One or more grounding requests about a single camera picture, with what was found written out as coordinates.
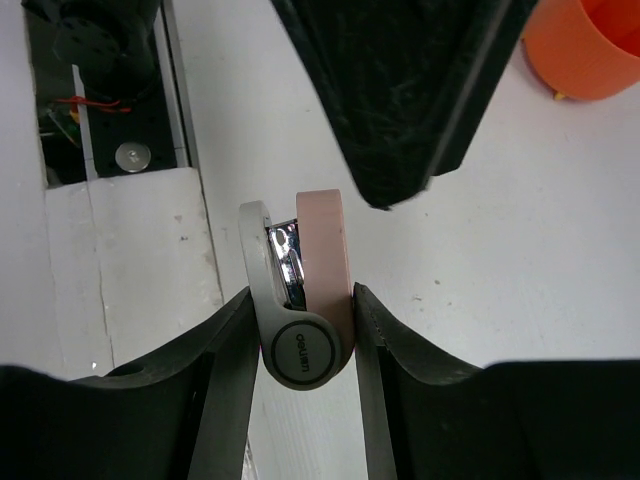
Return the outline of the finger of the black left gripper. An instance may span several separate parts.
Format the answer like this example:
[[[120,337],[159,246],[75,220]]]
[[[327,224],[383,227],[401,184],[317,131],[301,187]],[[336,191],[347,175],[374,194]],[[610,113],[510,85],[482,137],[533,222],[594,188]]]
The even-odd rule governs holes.
[[[531,1],[278,1],[361,197],[387,210],[458,169]]]

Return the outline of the pink white mini stapler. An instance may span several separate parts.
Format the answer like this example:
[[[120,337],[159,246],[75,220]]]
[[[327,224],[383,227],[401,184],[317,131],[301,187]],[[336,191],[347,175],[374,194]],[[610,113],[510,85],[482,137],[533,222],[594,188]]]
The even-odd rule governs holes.
[[[298,193],[295,218],[280,223],[245,203],[239,233],[266,369],[293,390],[326,384],[355,346],[340,191]]]

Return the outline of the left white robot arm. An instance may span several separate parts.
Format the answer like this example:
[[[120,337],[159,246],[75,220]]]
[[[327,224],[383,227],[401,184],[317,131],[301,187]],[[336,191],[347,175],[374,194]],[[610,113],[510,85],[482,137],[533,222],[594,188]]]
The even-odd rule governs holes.
[[[386,210],[458,169],[531,1],[278,1],[361,197]],[[101,178],[172,169],[157,1],[27,1],[76,66]]]

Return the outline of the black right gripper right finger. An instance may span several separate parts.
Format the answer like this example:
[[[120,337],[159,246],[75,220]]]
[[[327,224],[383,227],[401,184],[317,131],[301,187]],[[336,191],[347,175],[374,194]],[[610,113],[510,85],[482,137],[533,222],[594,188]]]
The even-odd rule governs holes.
[[[354,288],[356,366],[372,479],[635,479],[639,364],[478,368]]]

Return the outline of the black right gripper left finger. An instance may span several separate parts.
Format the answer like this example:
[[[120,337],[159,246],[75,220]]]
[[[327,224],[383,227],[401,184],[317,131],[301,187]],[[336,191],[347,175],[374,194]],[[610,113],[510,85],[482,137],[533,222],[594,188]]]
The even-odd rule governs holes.
[[[1,369],[5,479],[238,479],[259,335],[248,290],[105,376]]]

